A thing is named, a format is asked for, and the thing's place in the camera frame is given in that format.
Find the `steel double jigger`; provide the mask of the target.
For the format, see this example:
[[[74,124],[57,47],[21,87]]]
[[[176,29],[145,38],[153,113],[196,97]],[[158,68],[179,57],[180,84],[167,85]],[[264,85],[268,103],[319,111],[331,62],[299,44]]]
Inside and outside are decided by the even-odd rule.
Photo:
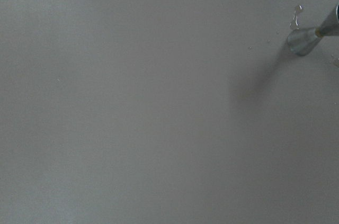
[[[338,37],[338,3],[317,27],[299,27],[298,16],[302,11],[301,5],[294,8],[293,19],[290,22],[292,31],[287,37],[287,45],[290,51],[301,57],[308,55],[323,37]]]

